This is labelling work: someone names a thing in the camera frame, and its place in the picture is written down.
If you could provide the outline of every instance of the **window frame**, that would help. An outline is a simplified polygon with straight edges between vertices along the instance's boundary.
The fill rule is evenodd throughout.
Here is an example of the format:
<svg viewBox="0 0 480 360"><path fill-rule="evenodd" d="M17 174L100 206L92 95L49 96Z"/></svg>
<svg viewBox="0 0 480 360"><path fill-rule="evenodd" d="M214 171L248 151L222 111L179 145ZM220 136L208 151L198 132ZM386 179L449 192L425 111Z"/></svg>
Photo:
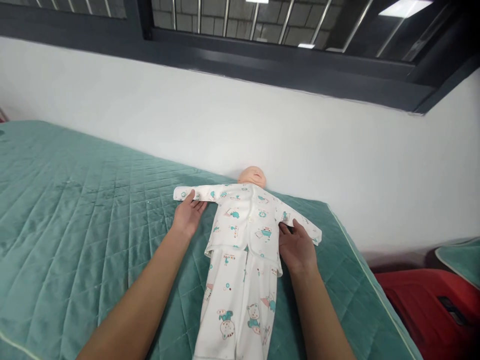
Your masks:
<svg viewBox="0 0 480 360"><path fill-rule="evenodd" d="M419 61L402 62L166 30L154 26L150 0L124 7L126 19L118 19L0 3L0 36L421 114L480 66L467 11Z"/></svg>

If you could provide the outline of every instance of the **pant leg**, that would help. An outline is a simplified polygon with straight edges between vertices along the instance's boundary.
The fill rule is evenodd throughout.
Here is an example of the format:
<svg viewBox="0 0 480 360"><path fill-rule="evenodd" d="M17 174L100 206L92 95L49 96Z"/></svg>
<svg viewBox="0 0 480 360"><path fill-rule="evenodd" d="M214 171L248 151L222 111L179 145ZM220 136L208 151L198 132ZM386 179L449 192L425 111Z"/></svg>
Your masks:
<svg viewBox="0 0 480 360"><path fill-rule="evenodd" d="M247 252L213 250L194 359L235 359Z"/></svg>
<svg viewBox="0 0 480 360"><path fill-rule="evenodd" d="M277 266L249 253L236 359L266 360L275 319Z"/></svg>

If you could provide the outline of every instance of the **white baby onesie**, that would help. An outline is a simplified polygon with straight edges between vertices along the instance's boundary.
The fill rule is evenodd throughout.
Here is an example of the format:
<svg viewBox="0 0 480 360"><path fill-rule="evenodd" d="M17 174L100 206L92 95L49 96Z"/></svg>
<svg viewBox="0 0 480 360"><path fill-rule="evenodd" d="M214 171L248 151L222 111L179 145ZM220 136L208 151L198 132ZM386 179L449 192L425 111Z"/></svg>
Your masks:
<svg viewBox="0 0 480 360"><path fill-rule="evenodd" d="M180 186L173 198L218 204L205 249L210 257L194 359L267 359L277 277L279 222L296 219L318 245L322 231L277 197L251 184Z"/></svg>

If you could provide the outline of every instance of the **green cushion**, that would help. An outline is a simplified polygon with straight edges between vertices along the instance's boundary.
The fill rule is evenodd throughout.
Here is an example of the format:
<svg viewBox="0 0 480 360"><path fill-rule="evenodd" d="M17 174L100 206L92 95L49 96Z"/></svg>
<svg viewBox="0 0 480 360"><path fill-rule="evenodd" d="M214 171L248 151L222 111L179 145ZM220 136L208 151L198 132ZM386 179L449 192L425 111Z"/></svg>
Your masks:
<svg viewBox="0 0 480 360"><path fill-rule="evenodd" d="M455 273L480 289L480 237L455 245L441 246L436 257Z"/></svg>
<svg viewBox="0 0 480 360"><path fill-rule="evenodd" d="M0 351L74 359L171 227L174 188L233 181L41 121L0 130ZM321 228L318 267L357 358L421 359L329 206L273 194ZM149 359L192 358L216 209L192 239ZM269 358L304 359L287 271L275 313Z"/></svg>

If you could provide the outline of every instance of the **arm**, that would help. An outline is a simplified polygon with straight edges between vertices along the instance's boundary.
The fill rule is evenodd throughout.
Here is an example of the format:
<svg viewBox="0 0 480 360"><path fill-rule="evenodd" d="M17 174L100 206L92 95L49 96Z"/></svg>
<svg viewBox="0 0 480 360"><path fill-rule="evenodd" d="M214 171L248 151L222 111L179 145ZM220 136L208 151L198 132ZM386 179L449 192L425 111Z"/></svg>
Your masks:
<svg viewBox="0 0 480 360"><path fill-rule="evenodd" d="M173 191L173 199L183 201L192 190L195 190L195 200L216 203L224 187L225 185L177 186Z"/></svg>
<svg viewBox="0 0 480 360"><path fill-rule="evenodd" d="M280 255L291 275L308 359L354 360L317 265L315 247L293 220L293 233L281 223Z"/></svg>
<svg viewBox="0 0 480 360"><path fill-rule="evenodd" d="M293 227L293 219L296 219L298 223L306 230L308 236L310 236L315 245L318 245L322 241L322 230L320 230L310 220L297 212L295 209L280 201L280 199L278 199L278 206L276 209L281 223L287 224L289 227Z"/></svg>
<svg viewBox="0 0 480 360"><path fill-rule="evenodd" d="M206 202L192 191L138 279L94 331L77 359L144 359L164 313L172 284Z"/></svg>

